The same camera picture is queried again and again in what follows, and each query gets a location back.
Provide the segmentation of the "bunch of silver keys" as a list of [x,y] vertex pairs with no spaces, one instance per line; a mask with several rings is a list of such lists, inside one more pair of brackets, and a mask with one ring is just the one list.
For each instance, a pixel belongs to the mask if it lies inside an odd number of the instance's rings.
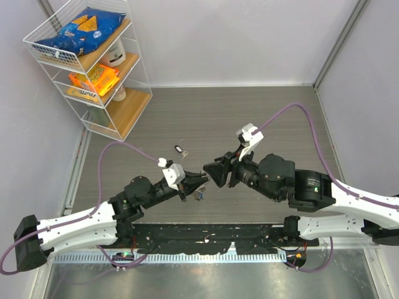
[[192,194],[192,196],[193,196],[193,198],[196,200],[196,201],[202,201],[202,200],[199,200],[199,193],[203,193],[203,194],[205,194],[205,192],[206,192],[206,186],[201,186],[201,187],[199,187],[197,190],[195,190],[194,191],[194,193]]

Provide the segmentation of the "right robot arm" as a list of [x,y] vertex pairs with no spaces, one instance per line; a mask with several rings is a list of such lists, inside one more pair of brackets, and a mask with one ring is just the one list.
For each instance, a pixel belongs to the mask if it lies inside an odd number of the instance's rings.
[[398,245],[398,197],[354,188],[293,161],[268,154],[256,163],[252,154],[227,152],[203,166],[218,187],[243,183],[274,202],[287,201],[299,212],[330,211],[334,216],[289,216],[282,238],[289,245],[323,237],[367,235],[379,245]]

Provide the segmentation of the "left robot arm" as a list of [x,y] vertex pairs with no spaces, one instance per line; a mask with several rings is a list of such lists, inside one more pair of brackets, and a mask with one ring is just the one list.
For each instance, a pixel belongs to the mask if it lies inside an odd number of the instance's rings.
[[133,178],[124,190],[98,207],[53,219],[24,217],[15,233],[18,272],[39,268],[51,258],[82,247],[116,244],[121,248],[133,241],[132,223],[143,211],[175,196],[182,201],[209,181],[205,173],[187,171],[178,183],[170,170],[157,183],[145,176]]

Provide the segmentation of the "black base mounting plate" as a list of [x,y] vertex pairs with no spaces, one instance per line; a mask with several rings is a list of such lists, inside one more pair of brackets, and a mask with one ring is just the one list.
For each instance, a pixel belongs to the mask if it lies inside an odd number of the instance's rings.
[[234,245],[239,255],[271,254],[289,247],[319,246],[287,235],[272,224],[134,224],[130,231],[105,249],[136,249],[139,254],[226,254]]

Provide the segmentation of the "white paper cup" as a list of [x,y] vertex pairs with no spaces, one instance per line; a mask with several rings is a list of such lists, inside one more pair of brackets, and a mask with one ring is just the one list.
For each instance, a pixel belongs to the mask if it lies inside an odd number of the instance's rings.
[[121,102],[125,99],[126,97],[126,90],[125,87],[122,85],[114,94],[112,100],[115,102]]

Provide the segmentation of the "orange snack box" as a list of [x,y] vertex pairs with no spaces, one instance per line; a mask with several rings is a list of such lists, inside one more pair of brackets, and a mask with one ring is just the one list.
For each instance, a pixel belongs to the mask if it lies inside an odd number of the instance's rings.
[[102,97],[118,83],[120,80],[118,75],[118,69],[97,63],[86,75],[71,72],[69,79],[74,85],[95,92]]

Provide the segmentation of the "yellow blue snack box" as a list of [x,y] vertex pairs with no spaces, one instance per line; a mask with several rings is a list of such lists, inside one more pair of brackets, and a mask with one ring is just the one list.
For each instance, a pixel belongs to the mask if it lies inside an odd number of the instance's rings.
[[82,90],[80,88],[70,87],[67,90],[67,94],[71,97],[76,97],[81,100],[86,100],[93,103],[98,102],[97,96],[95,96],[92,92],[89,92],[87,90]]

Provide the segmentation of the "white jar with label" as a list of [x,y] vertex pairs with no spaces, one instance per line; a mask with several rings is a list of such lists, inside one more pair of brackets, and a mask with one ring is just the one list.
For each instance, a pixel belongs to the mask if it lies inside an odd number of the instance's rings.
[[125,49],[121,39],[118,39],[103,55],[100,63],[107,67],[116,67],[126,59]]

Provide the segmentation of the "blue chips bag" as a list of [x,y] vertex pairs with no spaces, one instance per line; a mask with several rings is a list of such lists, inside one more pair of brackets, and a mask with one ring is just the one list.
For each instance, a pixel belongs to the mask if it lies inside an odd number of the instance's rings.
[[55,55],[57,50],[76,56],[97,50],[121,25],[125,13],[85,8],[72,21],[62,27],[55,37],[38,40],[33,48]]

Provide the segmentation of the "aluminium corner frame post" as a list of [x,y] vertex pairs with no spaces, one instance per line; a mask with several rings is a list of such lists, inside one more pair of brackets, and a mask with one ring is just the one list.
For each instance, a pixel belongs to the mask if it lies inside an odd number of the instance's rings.
[[366,10],[367,6],[370,4],[370,0],[358,0],[356,1],[348,19],[346,20],[337,40],[334,43],[331,51],[329,52],[315,82],[313,84],[313,88],[315,91],[318,91],[322,82],[324,81],[325,76],[328,74],[331,66],[345,45],[347,39],[349,38],[351,32],[355,28],[357,22],[360,20],[362,14]]

